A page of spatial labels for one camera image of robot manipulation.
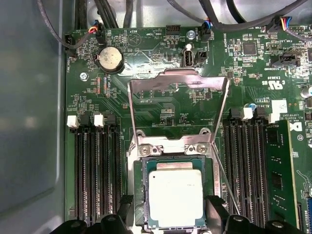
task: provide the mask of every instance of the dimm slot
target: dimm slot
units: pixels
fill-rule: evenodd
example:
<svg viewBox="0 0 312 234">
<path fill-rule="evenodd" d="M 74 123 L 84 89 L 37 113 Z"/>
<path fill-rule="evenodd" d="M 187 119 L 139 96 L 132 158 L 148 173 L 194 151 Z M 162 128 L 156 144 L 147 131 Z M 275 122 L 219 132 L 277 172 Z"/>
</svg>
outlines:
<svg viewBox="0 0 312 234">
<path fill-rule="evenodd" d="M 98 193 L 100 200 L 100 215 L 110 212 L 110 186 L 109 186 L 109 154 L 108 154 L 108 128 L 105 126 L 103 132 L 97 133 L 98 162 Z"/>
<path fill-rule="evenodd" d="M 237 148 L 237 184 L 239 191 L 239 204 L 240 214 L 246 216 L 246 202 L 245 202 L 245 181 L 244 181 L 244 162 L 243 162 L 243 148 L 244 142 L 242 141 L 242 126 L 236 126 L 236 148 Z"/>
<path fill-rule="evenodd" d="M 268 195 L 268 185 L 267 185 L 267 173 L 266 173 L 266 151 L 265 151 L 265 130 L 264 123 L 262 120 L 257 123 L 258 135 L 259 135 L 259 164 L 261 168 L 261 191 L 262 191 L 262 207 L 263 207 L 263 222 L 266 223 L 269 220 L 269 195 Z"/>
<path fill-rule="evenodd" d="M 225 127 L 225 134 L 224 134 L 224 145 L 225 145 L 225 170 L 226 170 L 226 176 L 227 176 L 227 179 L 229 181 L 229 184 L 230 184 L 230 187 L 231 189 L 233 189 L 233 176 L 232 176 L 232 172 L 231 172 L 231 145 L 230 145 L 230 138 L 231 138 L 231 131 L 230 131 L 230 127 L 229 126 L 226 126 Z M 231 198 L 230 198 L 230 195 L 228 193 L 227 195 L 227 200 L 228 200 L 228 212 L 230 214 L 233 214 L 234 213 L 234 207 L 233 207 L 233 204 L 231 203 Z"/>
<path fill-rule="evenodd" d="M 300 202 L 297 203 L 298 215 L 299 215 L 299 229 L 303 232 L 303 214 L 302 214 L 302 205 Z"/>
<path fill-rule="evenodd" d="M 258 181 L 256 180 L 256 176 L 255 176 L 255 165 L 254 162 L 256 160 L 256 157 L 254 155 L 254 145 L 253 142 L 254 140 L 254 135 L 253 135 L 253 127 L 251 125 L 247 125 L 247 138 L 248 138 L 248 147 L 249 147 L 249 162 L 250 163 L 250 170 L 251 170 L 251 203 L 252 203 L 252 211 L 253 211 L 253 223 L 258 225 L 259 221 L 258 221 L 258 216 L 259 216 L 259 208 L 258 208 L 258 197 L 257 197 L 257 192 L 256 192 L 256 187 L 257 187 L 257 183 Z"/>
<path fill-rule="evenodd" d="M 260 138 L 259 138 L 259 127 L 253 126 L 253 150 L 254 150 L 254 168 L 255 168 L 255 178 L 256 178 L 256 191 L 255 195 L 257 198 L 256 205 L 258 210 L 258 226 L 264 227 L 265 226 L 265 219 L 264 219 L 264 209 L 263 209 L 263 177 L 262 171 L 263 168 L 261 166 L 261 152 L 260 152 Z"/>
<path fill-rule="evenodd" d="M 245 213 L 244 216 L 248 217 L 251 221 L 253 221 L 253 214 L 251 212 L 251 204 L 250 204 L 250 197 L 251 197 L 251 185 L 250 185 L 250 162 L 249 162 L 249 148 L 248 148 L 248 138 L 247 138 L 247 128 L 246 126 L 242 126 L 242 130 L 240 132 L 241 137 L 241 145 L 242 145 L 242 152 L 241 152 L 241 161 L 242 161 L 242 179 L 244 187 L 242 187 L 241 192 L 244 195 L 244 202 L 245 202 Z"/>
<path fill-rule="evenodd" d="M 83 155 L 82 155 L 82 135 L 75 134 L 75 217 L 84 220 L 84 187 L 83 187 Z"/>
<path fill-rule="evenodd" d="M 110 177 L 112 184 L 112 199 L 113 199 L 113 213 L 117 213 L 120 206 L 121 198 L 121 158 L 120 158 L 120 145 L 119 145 L 119 135 L 116 126 L 110 127 L 111 135 L 111 153 L 112 160 L 110 168 L 113 170 L 113 174 Z"/>
<path fill-rule="evenodd" d="M 90 186 L 91 203 L 89 205 L 89 216 L 90 216 L 90 223 L 94 224 L 97 219 L 97 139 L 96 139 L 96 133 L 91 133 L 90 177 L 91 177 L 91 186 Z"/>
<path fill-rule="evenodd" d="M 90 225 L 90 216 L 92 213 L 92 181 L 91 181 L 91 136 L 90 133 L 84 133 L 83 138 L 83 157 L 85 171 L 85 199 L 84 209 L 86 213 L 85 221 Z"/>
</svg>

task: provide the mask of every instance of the green circuit board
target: green circuit board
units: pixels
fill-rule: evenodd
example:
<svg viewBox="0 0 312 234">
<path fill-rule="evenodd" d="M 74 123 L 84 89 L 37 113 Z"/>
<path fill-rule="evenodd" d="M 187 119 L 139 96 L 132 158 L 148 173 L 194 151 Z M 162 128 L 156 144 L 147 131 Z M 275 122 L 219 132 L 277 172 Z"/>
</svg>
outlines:
<svg viewBox="0 0 312 234">
<path fill-rule="evenodd" d="M 308 25 L 291 27 L 301 34 L 312 34 Z M 196 32 L 189 40 L 188 31 Z M 311 42 L 301 42 L 284 32 L 267 34 L 262 28 L 243 32 L 213 31 L 208 42 L 198 36 L 199 27 L 181 27 L 179 36 L 167 36 L 166 28 L 112 29 L 106 31 L 108 45 L 120 49 L 125 68 L 121 74 L 105 74 L 94 62 L 99 49 L 92 36 L 77 51 L 77 58 L 68 57 L 66 67 L 66 115 L 113 113 L 117 117 L 120 140 L 121 192 L 127 193 L 127 151 L 132 140 L 132 123 L 127 83 L 131 79 L 155 78 L 166 68 L 182 64 L 185 45 L 192 52 L 207 51 L 208 58 L 195 69 L 202 77 L 232 75 L 229 95 L 223 112 L 226 118 L 231 108 L 243 108 L 254 103 L 265 108 L 267 114 L 279 112 L 281 120 L 290 122 L 296 200 L 302 211 L 302 230 L 310 233 L 308 199 L 312 195 L 312 121 L 305 119 L 312 112 L 300 92 L 312 82 Z M 86 32 L 73 31 L 75 39 Z M 291 49 L 302 50 L 300 66 L 272 67 L 273 57 Z M 87 81 L 79 75 L 88 74 Z M 133 95 L 136 127 L 147 136 L 167 136 L 178 139 L 183 135 L 198 134 L 200 129 L 213 126 L 221 93 L 216 90 L 192 90 L 183 84 L 172 84 L 167 90 L 140 92 Z M 217 145 L 223 152 L 222 128 L 217 134 Z M 67 219 L 73 218 L 75 207 L 75 138 L 66 132 L 66 204 Z"/>
</svg>

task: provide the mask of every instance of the cable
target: cable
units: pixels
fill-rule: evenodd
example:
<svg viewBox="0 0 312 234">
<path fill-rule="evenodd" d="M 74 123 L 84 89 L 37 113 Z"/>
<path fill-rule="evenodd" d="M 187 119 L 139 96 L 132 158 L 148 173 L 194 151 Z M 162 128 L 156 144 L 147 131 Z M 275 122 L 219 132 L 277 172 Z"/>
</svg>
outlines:
<svg viewBox="0 0 312 234">
<path fill-rule="evenodd" d="M 303 3 L 307 2 L 308 0 L 297 0 L 293 2 L 292 4 L 284 7 L 283 9 L 270 14 L 268 16 L 262 17 L 260 19 L 256 19 L 250 22 L 246 23 L 239 23 L 239 24 L 223 24 L 220 23 L 218 18 L 215 15 L 215 11 L 211 5 L 210 0 L 199 0 L 202 8 L 204 9 L 206 15 L 209 17 L 210 22 L 213 24 L 213 26 L 217 29 L 220 30 L 221 32 L 234 32 L 234 31 L 240 31 L 244 29 L 248 29 L 251 27 L 256 27 L 256 26 L 264 26 L 272 21 L 272 19 L 276 16 L 283 16 L 293 9 L 299 7 Z"/>
<path fill-rule="evenodd" d="M 123 20 L 123 27 L 130 28 L 133 12 L 133 0 L 126 0 L 126 14 Z"/>
<path fill-rule="evenodd" d="M 115 19 L 115 16 L 114 16 L 114 13 L 112 11 L 112 8 L 110 6 L 110 4 L 108 3 L 107 0 L 102 0 L 102 3 L 103 3 L 103 7 L 107 13 L 107 16 L 111 22 L 111 25 L 113 28 L 118 28 L 118 24 L 117 24 L 117 21 Z"/>
<path fill-rule="evenodd" d="M 108 15 L 104 9 L 104 6 L 103 4 L 101 3 L 100 0 L 94 0 L 94 3 L 96 4 L 97 6 L 97 10 L 98 10 L 98 13 L 99 15 L 101 16 L 102 18 L 102 21 L 103 21 L 103 24 L 104 24 L 104 27 L 105 28 L 112 28 L 112 26 L 110 25 L 110 20 L 108 18 Z"/>
<path fill-rule="evenodd" d="M 290 23 L 291 20 L 292 20 L 292 18 L 289 17 L 288 20 L 287 20 L 287 23 L 286 23 L 286 29 L 289 27 L 289 23 Z"/>
<path fill-rule="evenodd" d="M 286 30 L 286 25 L 285 25 L 285 21 L 283 18 L 281 18 L 281 23 L 282 23 L 282 28 L 285 31 Z"/>
<path fill-rule="evenodd" d="M 180 6 L 176 0 L 167 0 L 167 2 L 173 6 L 173 8 L 179 12 L 181 12 L 182 14 L 184 14 L 185 16 L 187 16 L 188 18 L 195 20 L 196 22 L 199 23 L 203 23 L 203 19 L 198 18 L 196 16 L 194 16 L 193 14 L 191 14 L 190 12 L 188 12 L 187 10 L 185 10 L 182 6 Z"/>
<path fill-rule="evenodd" d="M 205 24 L 207 24 L 208 29 L 211 29 L 211 24 L 210 24 L 210 22 L 208 20 L 205 20 Z"/>
<path fill-rule="evenodd" d="M 234 0 L 226 0 L 226 4 L 228 6 L 228 9 L 233 16 L 234 20 L 237 23 L 245 23 L 246 20 L 241 16 L 241 14 L 238 12 L 238 9 L 235 6 Z"/>
<path fill-rule="evenodd" d="M 45 12 L 44 10 L 44 7 L 43 7 L 43 4 L 42 4 L 42 0 L 37 0 L 37 4 L 38 4 L 38 7 L 39 7 L 39 10 L 40 10 L 40 13 L 41 13 L 41 16 L 43 18 L 43 21 L 45 23 L 45 25 L 48 27 L 50 33 L 52 34 L 52 36 L 59 42 L 61 43 L 63 46 L 69 48 L 69 49 L 72 49 L 72 50 L 76 50 L 77 48 L 81 47 L 85 42 L 86 40 L 91 36 L 90 33 L 86 33 L 81 39 L 80 41 L 77 42 L 76 45 L 70 45 L 66 42 L 64 42 L 62 40 L 62 38 L 60 38 L 58 36 L 58 34 L 56 33 L 56 31 L 54 30 L 53 26 L 51 25 L 51 22 L 47 16 L 47 13 Z"/>
<path fill-rule="evenodd" d="M 302 40 L 302 41 L 312 41 L 312 38 L 306 38 L 306 37 L 300 36 L 297 33 L 291 31 L 289 28 L 286 29 L 285 32 L 288 33 L 289 35 L 292 35 L 293 37 L 295 37 L 295 38 L 297 38 L 299 40 Z"/>
<path fill-rule="evenodd" d="M 289 23 L 290 21 L 292 20 L 291 17 L 285 17 L 285 18 L 281 18 L 281 21 L 282 21 L 282 26 L 283 26 L 283 30 L 288 33 L 289 35 L 299 39 L 299 40 L 302 40 L 302 41 L 312 41 L 312 38 L 307 38 L 307 37 L 304 37 L 304 36 L 301 36 L 295 32 L 293 32 L 292 30 L 289 29 Z"/>
</svg>

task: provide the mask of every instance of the integrated circuit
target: integrated circuit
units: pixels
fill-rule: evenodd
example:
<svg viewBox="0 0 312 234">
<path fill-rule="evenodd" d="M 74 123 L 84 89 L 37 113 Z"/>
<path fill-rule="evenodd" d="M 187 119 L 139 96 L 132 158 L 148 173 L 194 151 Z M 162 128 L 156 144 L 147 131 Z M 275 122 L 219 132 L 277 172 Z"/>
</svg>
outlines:
<svg viewBox="0 0 312 234">
<path fill-rule="evenodd" d="M 308 61 L 312 62 L 312 49 L 308 49 Z"/>
<path fill-rule="evenodd" d="M 255 42 L 243 42 L 244 55 L 256 55 L 257 48 Z"/>
<path fill-rule="evenodd" d="M 272 172 L 272 184 L 275 188 L 283 190 L 282 176 L 278 173 Z"/>
</svg>

